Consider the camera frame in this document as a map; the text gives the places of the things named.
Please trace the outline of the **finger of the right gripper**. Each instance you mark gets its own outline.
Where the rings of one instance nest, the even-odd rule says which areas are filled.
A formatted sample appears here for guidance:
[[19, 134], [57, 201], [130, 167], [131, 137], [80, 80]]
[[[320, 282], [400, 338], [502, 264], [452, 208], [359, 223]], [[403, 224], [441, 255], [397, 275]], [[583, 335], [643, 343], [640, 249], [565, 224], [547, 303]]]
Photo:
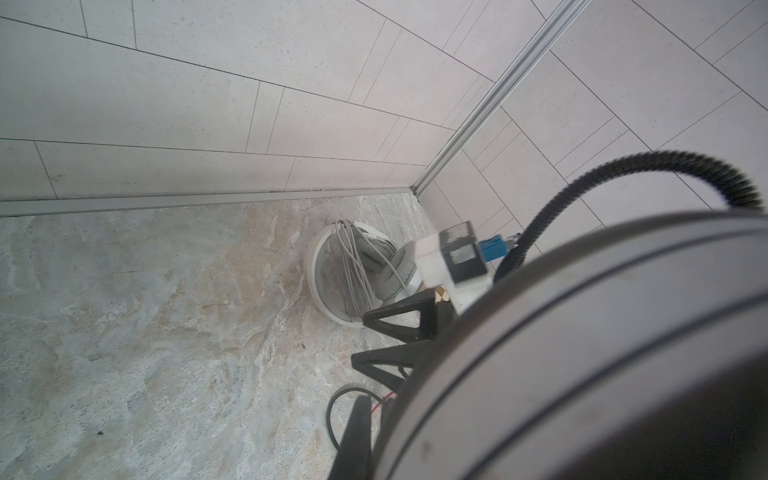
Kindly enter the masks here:
[[408, 298], [371, 310], [363, 326], [403, 343], [432, 340], [438, 333], [436, 291], [427, 289]]
[[390, 391], [399, 392], [408, 372], [413, 372], [432, 342], [423, 340], [351, 355], [352, 368], [380, 383]]

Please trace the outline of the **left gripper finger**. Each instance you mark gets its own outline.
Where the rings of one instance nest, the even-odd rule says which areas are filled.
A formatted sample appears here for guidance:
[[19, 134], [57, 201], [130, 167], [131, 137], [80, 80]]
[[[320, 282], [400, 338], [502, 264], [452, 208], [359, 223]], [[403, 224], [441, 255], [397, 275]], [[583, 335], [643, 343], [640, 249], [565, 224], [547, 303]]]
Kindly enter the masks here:
[[358, 396], [353, 404], [329, 480], [365, 480], [371, 463], [371, 398]]

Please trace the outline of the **black white headphones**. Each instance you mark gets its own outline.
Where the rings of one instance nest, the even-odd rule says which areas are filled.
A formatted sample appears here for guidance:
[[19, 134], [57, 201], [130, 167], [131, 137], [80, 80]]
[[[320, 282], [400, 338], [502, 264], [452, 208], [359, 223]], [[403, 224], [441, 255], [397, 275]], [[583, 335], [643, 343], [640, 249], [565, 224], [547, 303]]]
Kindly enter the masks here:
[[609, 227], [506, 276], [429, 348], [375, 479], [763, 479], [767, 218]]

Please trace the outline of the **white grey headphones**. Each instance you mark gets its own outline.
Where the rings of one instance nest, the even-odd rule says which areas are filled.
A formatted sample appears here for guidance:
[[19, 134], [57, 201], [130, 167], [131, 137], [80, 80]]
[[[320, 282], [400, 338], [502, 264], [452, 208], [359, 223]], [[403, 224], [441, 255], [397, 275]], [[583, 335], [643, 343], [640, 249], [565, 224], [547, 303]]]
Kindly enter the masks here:
[[396, 245], [359, 221], [338, 220], [309, 243], [304, 258], [311, 297], [329, 320], [352, 328], [362, 316], [417, 293], [422, 277], [414, 243]]

